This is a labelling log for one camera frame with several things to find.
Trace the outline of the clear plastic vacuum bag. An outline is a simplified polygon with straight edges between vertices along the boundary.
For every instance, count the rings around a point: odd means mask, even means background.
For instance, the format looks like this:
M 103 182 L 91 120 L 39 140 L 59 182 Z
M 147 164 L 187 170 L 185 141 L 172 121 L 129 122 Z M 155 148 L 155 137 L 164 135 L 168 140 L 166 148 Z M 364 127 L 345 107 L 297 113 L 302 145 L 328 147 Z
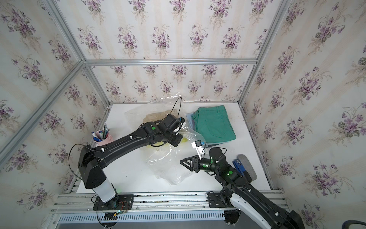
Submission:
M 184 108 L 184 99 L 180 93 L 158 98 L 148 104 L 139 105 L 125 112 L 128 126 L 134 131 L 142 123 L 163 121 L 169 114 L 184 118 L 183 124 L 177 125 L 174 134 L 182 135 L 178 146 L 172 146 L 167 140 L 140 148 L 145 164 L 157 179 L 164 179 L 170 185 L 177 185 L 191 175 L 191 171 L 180 164 L 180 160 L 201 157 L 205 138 L 191 128 L 192 121 Z

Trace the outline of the light blue garment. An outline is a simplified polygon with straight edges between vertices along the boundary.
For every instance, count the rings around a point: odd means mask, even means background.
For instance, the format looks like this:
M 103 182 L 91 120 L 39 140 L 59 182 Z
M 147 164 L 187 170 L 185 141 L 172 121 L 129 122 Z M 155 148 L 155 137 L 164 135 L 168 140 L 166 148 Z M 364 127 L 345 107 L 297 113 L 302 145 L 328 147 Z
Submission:
M 192 112 L 192 113 L 188 113 L 186 116 L 187 116 L 187 119 L 188 119 L 189 127 L 191 129 L 193 129 L 194 131 L 196 131 L 197 127 L 198 127 L 198 113 L 197 113 L 197 111 Z

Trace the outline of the beige garment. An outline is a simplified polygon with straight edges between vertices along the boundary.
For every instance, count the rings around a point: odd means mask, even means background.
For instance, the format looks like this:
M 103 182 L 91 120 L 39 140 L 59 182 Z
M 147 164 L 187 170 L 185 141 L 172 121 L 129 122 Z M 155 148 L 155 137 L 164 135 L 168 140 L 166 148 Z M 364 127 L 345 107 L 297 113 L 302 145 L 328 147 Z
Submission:
M 167 117 L 168 114 L 177 116 L 178 110 L 176 110 L 176 109 L 174 109 L 173 111 L 165 110 L 165 111 L 153 112 L 153 113 L 147 114 L 146 117 L 143 119 L 143 123 L 163 120 L 164 118 Z

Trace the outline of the green garment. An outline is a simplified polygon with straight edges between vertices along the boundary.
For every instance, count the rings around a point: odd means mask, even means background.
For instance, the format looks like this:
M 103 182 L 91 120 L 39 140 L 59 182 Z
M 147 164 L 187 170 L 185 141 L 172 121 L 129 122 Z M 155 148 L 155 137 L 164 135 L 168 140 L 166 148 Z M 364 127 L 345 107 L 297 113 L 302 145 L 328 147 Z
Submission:
M 236 134 L 224 106 L 200 107 L 198 129 L 208 144 L 222 144 L 236 140 Z

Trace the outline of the purple garment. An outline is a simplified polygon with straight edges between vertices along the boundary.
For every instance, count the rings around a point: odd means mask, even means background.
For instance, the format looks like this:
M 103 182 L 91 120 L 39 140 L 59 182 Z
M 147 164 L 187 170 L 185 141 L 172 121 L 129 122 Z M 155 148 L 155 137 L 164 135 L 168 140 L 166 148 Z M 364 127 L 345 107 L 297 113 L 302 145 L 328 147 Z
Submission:
M 199 129 L 198 129 L 198 121 L 193 119 L 192 117 L 190 118 L 190 121 L 192 123 L 192 129 L 198 134 L 198 136 L 200 137 L 200 139 L 203 141 L 203 142 L 206 142 L 204 136 L 199 132 Z

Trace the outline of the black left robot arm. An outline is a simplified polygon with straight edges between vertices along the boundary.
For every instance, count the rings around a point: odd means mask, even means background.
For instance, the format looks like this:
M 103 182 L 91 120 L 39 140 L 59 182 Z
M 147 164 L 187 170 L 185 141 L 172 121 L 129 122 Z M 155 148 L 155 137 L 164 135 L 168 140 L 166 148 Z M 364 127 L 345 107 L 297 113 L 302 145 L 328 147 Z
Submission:
M 119 203 L 118 194 L 104 173 L 104 168 L 120 157 L 146 147 L 161 147 L 170 144 L 177 147 L 183 135 L 179 133 L 185 119 L 168 114 L 162 120 L 141 124 L 134 132 L 111 143 L 92 148 L 83 146 L 78 161 L 84 187 L 97 194 L 103 204 Z

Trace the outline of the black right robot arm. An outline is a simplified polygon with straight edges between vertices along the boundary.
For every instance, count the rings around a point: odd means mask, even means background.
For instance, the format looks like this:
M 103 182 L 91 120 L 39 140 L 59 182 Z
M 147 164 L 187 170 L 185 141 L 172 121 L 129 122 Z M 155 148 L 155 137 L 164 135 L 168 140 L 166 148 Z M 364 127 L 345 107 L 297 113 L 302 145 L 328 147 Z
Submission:
M 191 172 L 212 172 L 222 186 L 219 195 L 221 201 L 246 214 L 262 229 L 305 228 L 297 212 L 288 212 L 276 205 L 252 186 L 248 172 L 241 174 L 229 165 L 222 148 L 211 148 L 208 158 L 191 156 L 180 160 L 180 164 Z

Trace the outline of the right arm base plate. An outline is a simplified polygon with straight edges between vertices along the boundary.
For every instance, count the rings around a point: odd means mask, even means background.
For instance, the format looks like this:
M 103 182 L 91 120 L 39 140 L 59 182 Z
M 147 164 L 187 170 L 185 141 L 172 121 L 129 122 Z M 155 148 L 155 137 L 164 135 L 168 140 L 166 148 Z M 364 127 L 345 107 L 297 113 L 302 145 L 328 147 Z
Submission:
M 209 191 L 206 194 L 206 198 L 208 200 L 209 208 L 211 209 L 218 209 L 218 208 L 237 209 L 232 205 L 230 198 L 225 196 L 221 192 Z

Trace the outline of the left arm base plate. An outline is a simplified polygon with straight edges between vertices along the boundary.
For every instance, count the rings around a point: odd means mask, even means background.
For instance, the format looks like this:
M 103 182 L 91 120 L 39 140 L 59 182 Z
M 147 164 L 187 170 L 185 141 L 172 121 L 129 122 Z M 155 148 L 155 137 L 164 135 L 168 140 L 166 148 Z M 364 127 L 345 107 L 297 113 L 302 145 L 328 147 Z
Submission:
M 100 199 L 99 196 L 96 197 L 94 202 L 93 210 L 94 211 L 105 211 L 105 210 L 114 210 L 114 211 L 127 211 L 132 209 L 134 200 L 134 195 L 132 194 L 119 194 L 114 197 L 110 201 L 104 203 Z

